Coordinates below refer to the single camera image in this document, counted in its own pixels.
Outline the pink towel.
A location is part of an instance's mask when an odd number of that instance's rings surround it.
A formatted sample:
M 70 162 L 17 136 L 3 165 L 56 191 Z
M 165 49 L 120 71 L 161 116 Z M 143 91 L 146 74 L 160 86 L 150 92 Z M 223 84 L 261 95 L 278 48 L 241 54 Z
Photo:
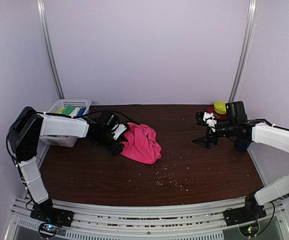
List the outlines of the pink towel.
M 162 147 L 158 144 L 156 131 L 145 125 L 128 122 L 129 130 L 124 133 L 126 141 L 120 153 L 133 161 L 153 165 L 162 158 Z

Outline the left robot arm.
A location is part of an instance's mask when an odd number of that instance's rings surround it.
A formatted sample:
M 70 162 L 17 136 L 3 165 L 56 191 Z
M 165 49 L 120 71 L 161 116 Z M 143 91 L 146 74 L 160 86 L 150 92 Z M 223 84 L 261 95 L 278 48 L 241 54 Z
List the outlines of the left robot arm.
M 104 147 L 116 156 L 122 153 L 124 145 L 121 138 L 129 130 L 129 123 L 121 121 L 120 116 L 120 112 L 110 110 L 65 115 L 40 112 L 31 106 L 22 109 L 6 133 L 5 144 L 33 202 L 32 217 L 52 222 L 59 216 L 37 163 L 42 138 L 65 136 L 88 139 L 92 146 Z

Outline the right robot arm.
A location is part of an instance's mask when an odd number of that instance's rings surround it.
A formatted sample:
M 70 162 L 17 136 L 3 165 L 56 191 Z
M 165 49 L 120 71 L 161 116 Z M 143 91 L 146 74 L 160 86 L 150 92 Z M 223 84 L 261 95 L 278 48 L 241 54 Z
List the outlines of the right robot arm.
M 196 117 L 197 125 L 206 127 L 205 136 L 193 143 L 209 149 L 220 138 L 236 138 L 236 147 L 251 143 L 248 151 L 265 185 L 245 198 L 241 217 L 251 221 L 264 205 L 289 196 L 289 129 L 265 119 L 216 121 L 210 115 Z

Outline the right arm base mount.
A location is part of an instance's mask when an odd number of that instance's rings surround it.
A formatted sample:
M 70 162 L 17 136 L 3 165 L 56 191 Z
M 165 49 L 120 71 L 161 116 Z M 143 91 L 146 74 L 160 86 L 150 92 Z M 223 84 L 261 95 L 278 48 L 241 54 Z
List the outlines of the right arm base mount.
M 223 217 L 227 227 L 256 221 L 257 219 L 264 218 L 266 216 L 267 213 L 264 209 L 260 209 L 252 213 L 247 213 L 244 207 L 234 209 L 228 208 L 223 212 Z

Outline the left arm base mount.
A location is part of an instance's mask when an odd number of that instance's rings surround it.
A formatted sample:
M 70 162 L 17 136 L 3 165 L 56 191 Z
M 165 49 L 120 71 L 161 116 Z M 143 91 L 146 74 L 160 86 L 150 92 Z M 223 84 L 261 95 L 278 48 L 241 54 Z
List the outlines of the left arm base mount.
M 41 222 L 51 223 L 60 227 L 70 227 L 73 221 L 74 213 L 70 210 L 54 208 L 52 213 L 43 214 L 38 209 L 33 209 L 30 217 Z

